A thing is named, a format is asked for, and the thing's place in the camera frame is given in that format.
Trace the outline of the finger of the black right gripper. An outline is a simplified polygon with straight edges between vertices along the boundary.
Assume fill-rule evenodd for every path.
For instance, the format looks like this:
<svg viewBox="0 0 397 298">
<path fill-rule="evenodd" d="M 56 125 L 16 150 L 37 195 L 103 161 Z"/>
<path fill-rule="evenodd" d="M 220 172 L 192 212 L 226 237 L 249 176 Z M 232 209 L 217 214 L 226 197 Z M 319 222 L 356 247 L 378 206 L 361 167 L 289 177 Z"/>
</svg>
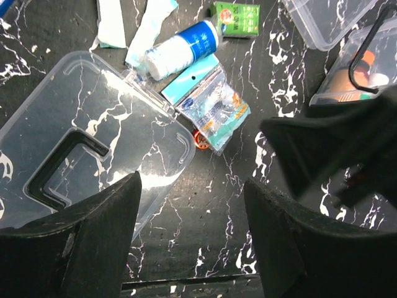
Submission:
<svg viewBox="0 0 397 298">
<path fill-rule="evenodd" d="M 274 117 L 260 129 L 276 152 L 290 194 L 300 199 L 340 169 L 360 165 L 334 194 L 352 208 L 371 194 L 396 205 L 396 86 L 375 99 L 316 106 L 321 117 Z"/>
</svg>

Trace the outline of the brown bottle orange cap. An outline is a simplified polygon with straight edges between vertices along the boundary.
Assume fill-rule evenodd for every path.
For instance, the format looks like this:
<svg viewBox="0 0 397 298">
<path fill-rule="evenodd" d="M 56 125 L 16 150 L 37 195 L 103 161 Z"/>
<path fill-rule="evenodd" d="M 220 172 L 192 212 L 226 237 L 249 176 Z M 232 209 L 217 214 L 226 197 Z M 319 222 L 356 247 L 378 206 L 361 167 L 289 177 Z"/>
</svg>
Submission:
<svg viewBox="0 0 397 298">
<path fill-rule="evenodd" d="M 368 50 L 358 61 L 353 71 L 353 77 L 358 85 L 368 87 L 369 71 L 374 61 L 375 54 Z M 326 92 L 330 94 L 331 102 L 352 102 L 360 99 L 361 94 L 355 93 L 357 88 L 350 81 L 350 64 L 351 60 L 347 62 L 346 66 L 339 68 L 328 84 Z"/>
</svg>

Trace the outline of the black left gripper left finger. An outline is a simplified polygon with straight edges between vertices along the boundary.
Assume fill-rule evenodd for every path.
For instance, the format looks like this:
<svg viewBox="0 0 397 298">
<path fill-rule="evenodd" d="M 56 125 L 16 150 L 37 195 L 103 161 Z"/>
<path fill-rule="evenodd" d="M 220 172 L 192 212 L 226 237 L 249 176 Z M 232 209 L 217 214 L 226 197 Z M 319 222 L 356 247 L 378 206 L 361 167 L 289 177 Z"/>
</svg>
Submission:
<svg viewBox="0 0 397 298">
<path fill-rule="evenodd" d="M 21 228 L 1 230 L 2 297 L 118 297 L 141 197 L 132 173 Z"/>
</svg>

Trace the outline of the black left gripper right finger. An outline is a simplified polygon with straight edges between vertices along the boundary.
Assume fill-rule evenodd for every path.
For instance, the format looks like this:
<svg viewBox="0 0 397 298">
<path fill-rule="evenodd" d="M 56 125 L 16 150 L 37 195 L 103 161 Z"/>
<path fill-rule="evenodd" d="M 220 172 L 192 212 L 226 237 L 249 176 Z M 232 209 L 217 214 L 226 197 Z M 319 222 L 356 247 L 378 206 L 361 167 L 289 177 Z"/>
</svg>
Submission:
<svg viewBox="0 0 397 298">
<path fill-rule="evenodd" d="M 396 234 L 314 212 L 249 179 L 244 203 L 266 297 L 395 297 Z"/>
</svg>

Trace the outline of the clear medicine kit box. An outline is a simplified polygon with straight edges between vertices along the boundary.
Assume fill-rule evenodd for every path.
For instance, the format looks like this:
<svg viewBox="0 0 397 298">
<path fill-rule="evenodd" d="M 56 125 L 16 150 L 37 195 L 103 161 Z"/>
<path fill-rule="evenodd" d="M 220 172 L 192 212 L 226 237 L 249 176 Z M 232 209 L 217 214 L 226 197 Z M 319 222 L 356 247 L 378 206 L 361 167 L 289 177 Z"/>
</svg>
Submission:
<svg viewBox="0 0 397 298">
<path fill-rule="evenodd" d="M 363 86 L 356 83 L 353 77 L 353 71 L 358 61 L 363 57 L 366 51 L 375 54 L 375 61 L 370 68 L 370 73 L 382 73 L 390 79 L 388 85 L 383 86 L 375 93 L 375 90 L 369 89 L 369 93 L 364 91 Z M 331 70 L 326 75 L 322 85 L 311 98 L 309 105 L 330 105 L 345 104 L 352 102 L 331 102 L 330 94 L 326 92 L 328 84 L 336 71 L 346 66 L 351 60 L 349 66 L 349 77 L 351 83 L 357 88 L 355 93 L 360 93 L 358 101 L 375 98 L 383 89 L 396 84 L 396 3 L 387 4 L 381 11 L 378 19 L 372 26 L 360 29 L 349 35 L 348 42 L 342 49 L 342 53 L 336 59 Z"/>
</svg>

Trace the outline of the white plastic bottle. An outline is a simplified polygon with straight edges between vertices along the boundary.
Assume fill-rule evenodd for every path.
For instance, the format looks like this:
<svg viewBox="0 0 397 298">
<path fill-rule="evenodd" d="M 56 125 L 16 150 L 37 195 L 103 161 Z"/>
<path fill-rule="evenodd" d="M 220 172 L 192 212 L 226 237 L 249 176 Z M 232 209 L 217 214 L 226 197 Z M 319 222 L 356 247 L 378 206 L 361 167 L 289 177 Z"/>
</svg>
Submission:
<svg viewBox="0 0 397 298">
<path fill-rule="evenodd" d="M 375 93 L 377 93 L 380 88 L 383 86 L 388 85 L 390 82 L 390 79 L 387 75 L 382 74 L 382 73 L 370 73 L 370 74 L 365 74 L 364 76 L 365 80 L 363 83 L 363 88 L 365 92 L 369 93 L 369 89 L 375 90 Z"/>
</svg>

